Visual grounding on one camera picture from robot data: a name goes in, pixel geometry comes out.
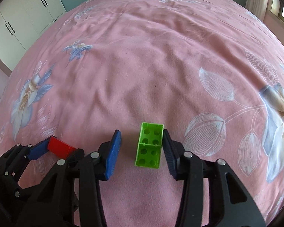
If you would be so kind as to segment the green toy block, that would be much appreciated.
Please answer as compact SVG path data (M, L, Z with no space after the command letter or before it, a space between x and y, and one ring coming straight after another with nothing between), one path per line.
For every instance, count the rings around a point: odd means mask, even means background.
M158 169L161 161L163 124L141 123L135 165Z

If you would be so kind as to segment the red toy block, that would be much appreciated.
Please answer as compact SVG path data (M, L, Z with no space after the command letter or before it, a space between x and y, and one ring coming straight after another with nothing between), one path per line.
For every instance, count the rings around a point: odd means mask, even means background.
M62 142L54 136L50 137L47 149L60 159L67 159L76 148Z

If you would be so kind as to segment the pink floral bed sheet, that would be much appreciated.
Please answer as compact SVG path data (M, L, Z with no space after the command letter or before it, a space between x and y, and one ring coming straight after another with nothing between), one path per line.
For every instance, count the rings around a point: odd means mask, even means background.
M85 153L115 130L108 226L174 226L182 184L134 164L142 122L225 159L266 223L284 206L284 46L232 0L88 0L48 29L0 101L0 155L54 135Z

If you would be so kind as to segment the white wardrobe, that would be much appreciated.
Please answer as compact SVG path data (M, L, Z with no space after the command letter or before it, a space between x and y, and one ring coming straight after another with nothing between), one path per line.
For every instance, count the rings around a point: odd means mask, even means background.
M65 13L61 0L3 0L0 60L14 70L34 42Z

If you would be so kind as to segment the window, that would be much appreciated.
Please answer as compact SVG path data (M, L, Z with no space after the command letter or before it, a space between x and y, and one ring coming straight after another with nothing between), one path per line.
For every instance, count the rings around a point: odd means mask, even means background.
M281 5L279 0L271 1L270 11L284 23L284 7Z

